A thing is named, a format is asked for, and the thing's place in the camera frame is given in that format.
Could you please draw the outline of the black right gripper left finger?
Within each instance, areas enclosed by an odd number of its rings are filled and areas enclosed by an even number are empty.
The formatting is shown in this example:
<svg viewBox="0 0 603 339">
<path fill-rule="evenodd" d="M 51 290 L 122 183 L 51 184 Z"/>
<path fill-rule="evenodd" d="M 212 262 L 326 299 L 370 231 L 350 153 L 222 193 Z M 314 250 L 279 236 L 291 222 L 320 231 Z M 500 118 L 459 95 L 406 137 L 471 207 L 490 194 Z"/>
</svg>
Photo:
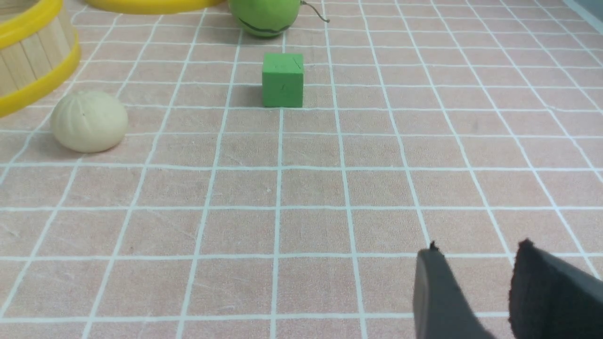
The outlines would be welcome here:
<svg viewBox="0 0 603 339">
<path fill-rule="evenodd" d="M 474 315 L 444 254 L 431 242 L 416 255 L 413 294 L 417 339 L 493 339 Z"/>
</svg>

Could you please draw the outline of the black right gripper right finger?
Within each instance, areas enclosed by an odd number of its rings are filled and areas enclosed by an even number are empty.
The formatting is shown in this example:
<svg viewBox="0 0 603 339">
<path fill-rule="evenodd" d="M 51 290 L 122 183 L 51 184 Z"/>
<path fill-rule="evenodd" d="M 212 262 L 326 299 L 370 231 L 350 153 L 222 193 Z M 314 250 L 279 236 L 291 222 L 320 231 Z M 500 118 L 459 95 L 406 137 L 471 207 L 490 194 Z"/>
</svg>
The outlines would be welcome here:
<svg viewBox="0 0 603 339">
<path fill-rule="evenodd" d="M 517 339 L 600 339 L 603 283 L 523 240 L 515 255 L 509 310 Z"/>
</svg>

